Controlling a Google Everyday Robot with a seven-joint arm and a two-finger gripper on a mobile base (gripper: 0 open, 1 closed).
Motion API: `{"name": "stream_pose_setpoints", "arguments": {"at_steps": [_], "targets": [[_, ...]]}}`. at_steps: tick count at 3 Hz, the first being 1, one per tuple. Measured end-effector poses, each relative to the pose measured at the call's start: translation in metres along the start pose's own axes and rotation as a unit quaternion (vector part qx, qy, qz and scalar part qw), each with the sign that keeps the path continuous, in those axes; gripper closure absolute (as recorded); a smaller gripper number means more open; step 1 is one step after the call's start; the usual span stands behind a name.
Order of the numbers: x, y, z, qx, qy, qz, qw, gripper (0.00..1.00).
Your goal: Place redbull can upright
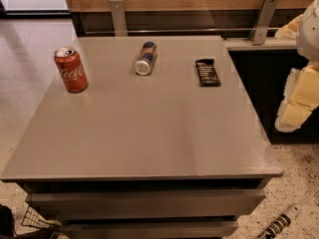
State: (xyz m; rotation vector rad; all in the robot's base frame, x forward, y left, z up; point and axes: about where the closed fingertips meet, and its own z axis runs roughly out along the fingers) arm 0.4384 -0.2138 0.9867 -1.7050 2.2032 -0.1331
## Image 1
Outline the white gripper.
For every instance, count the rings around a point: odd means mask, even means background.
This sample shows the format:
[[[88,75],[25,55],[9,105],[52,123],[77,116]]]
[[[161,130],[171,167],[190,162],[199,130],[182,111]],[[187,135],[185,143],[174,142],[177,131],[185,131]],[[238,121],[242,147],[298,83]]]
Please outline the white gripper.
[[[281,27],[275,37],[280,40],[296,39],[300,56],[309,61],[319,61],[319,0],[314,0],[303,16],[299,15]],[[275,127],[281,132],[292,132],[299,129],[319,107],[319,63],[310,62],[302,70],[292,69],[283,95]]]

